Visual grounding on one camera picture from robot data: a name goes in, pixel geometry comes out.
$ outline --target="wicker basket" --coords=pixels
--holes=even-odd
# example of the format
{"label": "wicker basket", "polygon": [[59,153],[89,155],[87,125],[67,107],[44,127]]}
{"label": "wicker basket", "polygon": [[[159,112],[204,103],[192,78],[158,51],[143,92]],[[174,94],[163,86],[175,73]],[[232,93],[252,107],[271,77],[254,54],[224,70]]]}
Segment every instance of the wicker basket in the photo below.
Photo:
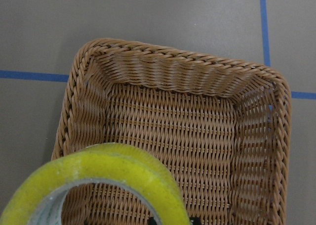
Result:
{"label": "wicker basket", "polygon": [[[75,57],[52,159],[120,142],[159,158],[204,225],[283,225],[291,100],[257,63],[98,39]],[[145,225],[149,210],[107,184],[73,188],[63,223]]]}

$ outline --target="woven wicker surface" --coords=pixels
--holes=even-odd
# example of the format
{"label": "woven wicker surface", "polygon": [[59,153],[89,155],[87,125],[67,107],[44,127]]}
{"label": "woven wicker surface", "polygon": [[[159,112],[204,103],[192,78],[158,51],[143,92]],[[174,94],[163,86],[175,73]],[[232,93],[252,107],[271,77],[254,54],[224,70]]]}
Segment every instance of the woven wicker surface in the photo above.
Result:
{"label": "woven wicker surface", "polygon": [[[290,90],[276,70],[169,47],[98,39],[75,57],[52,159],[121,142],[159,158],[204,225],[285,224]],[[74,188],[64,224],[146,224],[128,191]]]}

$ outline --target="blue line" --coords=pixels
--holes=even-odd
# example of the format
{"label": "blue line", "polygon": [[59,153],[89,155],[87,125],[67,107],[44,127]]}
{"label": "blue line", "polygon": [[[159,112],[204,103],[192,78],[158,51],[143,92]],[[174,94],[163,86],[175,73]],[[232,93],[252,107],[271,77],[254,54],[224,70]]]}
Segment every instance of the blue line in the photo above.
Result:
{"label": "blue line", "polygon": [[4,70],[0,70],[0,78],[62,82],[62,83],[66,83],[68,81],[68,75],[64,75],[64,74],[15,72],[15,71],[4,71]]}
{"label": "blue line", "polygon": [[292,94],[293,99],[316,100],[316,93],[312,93],[312,92],[292,91],[291,94]]}
{"label": "blue line", "polygon": [[263,45],[264,63],[266,66],[271,66],[266,0],[260,0],[260,11],[261,11],[261,28],[262,28],[262,45]]}

